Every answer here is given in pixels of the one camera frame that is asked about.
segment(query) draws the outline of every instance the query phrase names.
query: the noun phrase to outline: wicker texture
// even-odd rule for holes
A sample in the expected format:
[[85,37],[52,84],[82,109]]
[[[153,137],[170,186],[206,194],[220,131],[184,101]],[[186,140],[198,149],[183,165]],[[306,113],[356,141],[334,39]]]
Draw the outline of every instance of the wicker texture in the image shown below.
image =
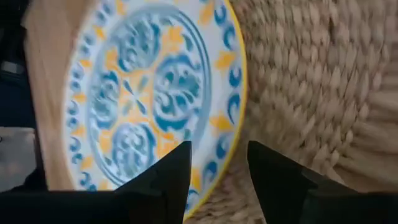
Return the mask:
[[231,3],[248,55],[245,136],[187,223],[263,223],[248,139],[356,190],[397,190],[396,0]]

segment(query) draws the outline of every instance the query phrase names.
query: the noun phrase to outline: plate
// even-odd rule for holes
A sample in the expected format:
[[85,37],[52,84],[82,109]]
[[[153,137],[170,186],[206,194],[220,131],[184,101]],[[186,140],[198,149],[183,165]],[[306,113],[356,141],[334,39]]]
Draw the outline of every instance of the plate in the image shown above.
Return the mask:
[[108,0],[67,73],[63,153],[78,190],[113,190],[191,140],[185,216],[227,166],[246,104],[246,58],[223,0]]

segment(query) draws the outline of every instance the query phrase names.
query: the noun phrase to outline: decorative plate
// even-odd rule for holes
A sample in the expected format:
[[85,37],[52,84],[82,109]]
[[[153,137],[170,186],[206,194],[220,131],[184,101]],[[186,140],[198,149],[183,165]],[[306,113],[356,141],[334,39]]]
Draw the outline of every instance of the decorative plate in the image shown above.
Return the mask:
[[246,82],[228,1],[99,2],[65,89],[63,151],[73,186],[116,189],[191,140],[190,215],[231,159]]

